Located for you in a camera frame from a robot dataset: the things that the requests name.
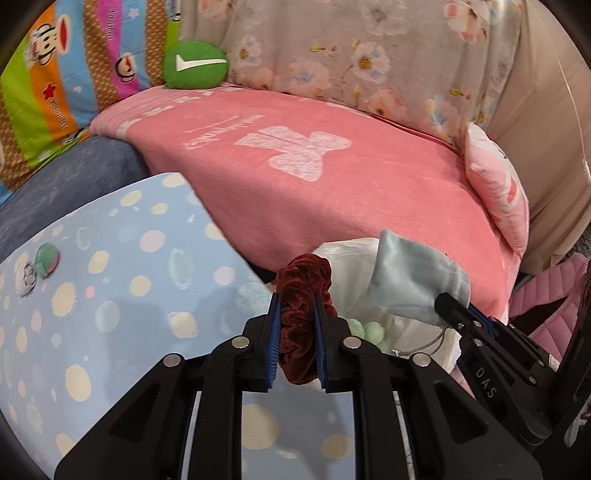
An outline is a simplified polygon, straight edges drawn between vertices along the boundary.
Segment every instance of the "green pom pom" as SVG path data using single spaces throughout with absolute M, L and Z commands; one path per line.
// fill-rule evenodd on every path
M 363 329 L 363 325 L 357 319 L 348 319 L 347 323 L 349 324 L 349 330 L 351 330 L 351 335 L 355 335 L 356 337 L 365 339 L 365 330 Z
M 384 340 L 385 330 L 378 322 L 369 322 L 365 325 L 365 339 L 377 345 Z
M 382 353 L 390 354 L 390 347 L 388 346 L 388 342 L 386 340 L 382 340 L 379 344 L 377 344 L 379 351 Z

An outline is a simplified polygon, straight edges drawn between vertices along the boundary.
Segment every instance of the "floral pillow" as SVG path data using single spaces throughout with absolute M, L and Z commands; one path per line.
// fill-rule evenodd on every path
M 228 52 L 229 80 L 383 116 L 461 146 L 486 125 L 522 0 L 198 0 L 184 39 Z
M 472 187 L 507 243 L 523 257 L 530 232 L 530 204 L 513 165 L 475 124 L 467 129 L 465 162 Z

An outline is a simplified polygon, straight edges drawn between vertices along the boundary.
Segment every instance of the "pink pillow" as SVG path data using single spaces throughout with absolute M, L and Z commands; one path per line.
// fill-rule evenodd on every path
M 505 153 L 480 127 L 466 132 L 466 175 L 511 248 L 523 257 L 530 232 L 530 204 Z

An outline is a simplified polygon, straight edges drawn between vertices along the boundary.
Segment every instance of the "colorful striped pillow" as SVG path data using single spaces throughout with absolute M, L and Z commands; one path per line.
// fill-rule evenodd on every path
M 161 85 L 180 0 L 57 0 L 0 77 L 0 205 L 86 138 L 113 103 Z

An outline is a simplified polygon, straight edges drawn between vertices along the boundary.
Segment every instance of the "green round toy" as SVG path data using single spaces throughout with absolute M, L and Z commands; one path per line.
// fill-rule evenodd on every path
M 164 57 L 163 73 L 167 88 L 214 88 L 228 73 L 228 59 L 224 52 L 209 43 L 179 42 Z

